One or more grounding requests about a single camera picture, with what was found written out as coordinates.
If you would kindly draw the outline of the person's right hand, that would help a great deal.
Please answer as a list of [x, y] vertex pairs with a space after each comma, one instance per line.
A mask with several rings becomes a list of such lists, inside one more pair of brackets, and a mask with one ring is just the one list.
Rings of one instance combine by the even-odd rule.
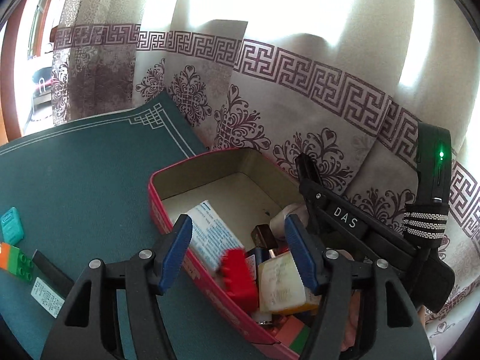
[[341, 345], [342, 352], [345, 352], [351, 348], [356, 342], [356, 333], [360, 313], [360, 296], [361, 294], [359, 291], [354, 290], [352, 292], [348, 308], [348, 317], [345, 322], [343, 342]]

